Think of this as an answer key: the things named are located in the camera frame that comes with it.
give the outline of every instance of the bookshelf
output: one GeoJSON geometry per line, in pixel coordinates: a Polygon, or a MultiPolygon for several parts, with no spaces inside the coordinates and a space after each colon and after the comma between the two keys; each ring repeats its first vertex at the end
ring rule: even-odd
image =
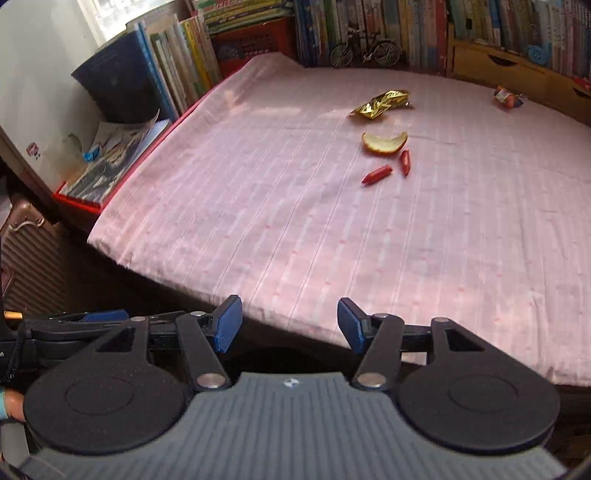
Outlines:
{"type": "Polygon", "coordinates": [[[591,126],[591,92],[571,78],[500,48],[458,40],[449,24],[448,77],[491,88],[502,85],[591,126]]]}

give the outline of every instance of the bicycle figurine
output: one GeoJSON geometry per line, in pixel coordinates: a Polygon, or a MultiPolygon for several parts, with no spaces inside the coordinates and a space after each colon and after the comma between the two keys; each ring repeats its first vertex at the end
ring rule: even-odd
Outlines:
{"type": "Polygon", "coordinates": [[[358,29],[347,25],[347,37],[346,43],[339,43],[330,51],[330,64],[336,69],[351,65],[355,56],[361,57],[363,63],[373,60],[383,68],[396,65],[400,58],[400,47],[391,40],[378,40],[378,33],[374,34],[374,39],[366,52],[361,50],[358,29]]]}

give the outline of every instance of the white wall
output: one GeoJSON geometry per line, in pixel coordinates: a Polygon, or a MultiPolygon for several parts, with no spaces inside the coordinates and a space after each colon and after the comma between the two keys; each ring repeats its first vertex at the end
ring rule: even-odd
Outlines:
{"type": "Polygon", "coordinates": [[[100,112],[70,74],[97,44],[77,0],[8,0],[0,7],[0,127],[55,190],[63,163],[48,148],[70,134],[89,148],[100,112]],[[35,142],[41,157],[27,154],[35,142]]]}

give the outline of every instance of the metal screw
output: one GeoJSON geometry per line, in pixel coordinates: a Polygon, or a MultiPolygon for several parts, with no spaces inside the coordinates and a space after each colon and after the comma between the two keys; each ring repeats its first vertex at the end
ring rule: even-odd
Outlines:
{"type": "Polygon", "coordinates": [[[386,377],[376,372],[366,372],[357,377],[357,382],[365,388],[379,388],[386,383],[386,377]]]}
{"type": "Polygon", "coordinates": [[[200,387],[214,390],[223,386],[226,383],[226,378],[220,374],[203,374],[197,377],[197,383],[200,387]]]}

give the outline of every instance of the red crayon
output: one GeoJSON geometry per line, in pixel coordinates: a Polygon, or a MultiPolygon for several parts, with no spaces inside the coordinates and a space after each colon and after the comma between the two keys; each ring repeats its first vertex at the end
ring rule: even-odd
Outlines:
{"type": "Polygon", "coordinates": [[[392,167],[390,165],[384,165],[383,167],[380,167],[380,168],[368,173],[365,176],[365,178],[363,180],[361,180],[361,183],[364,183],[365,185],[372,185],[372,184],[386,178],[391,173],[392,173],[392,167]]]}
{"type": "Polygon", "coordinates": [[[410,172],[410,152],[408,150],[402,151],[400,162],[402,163],[402,173],[404,173],[404,176],[407,176],[408,172],[410,172]]]}

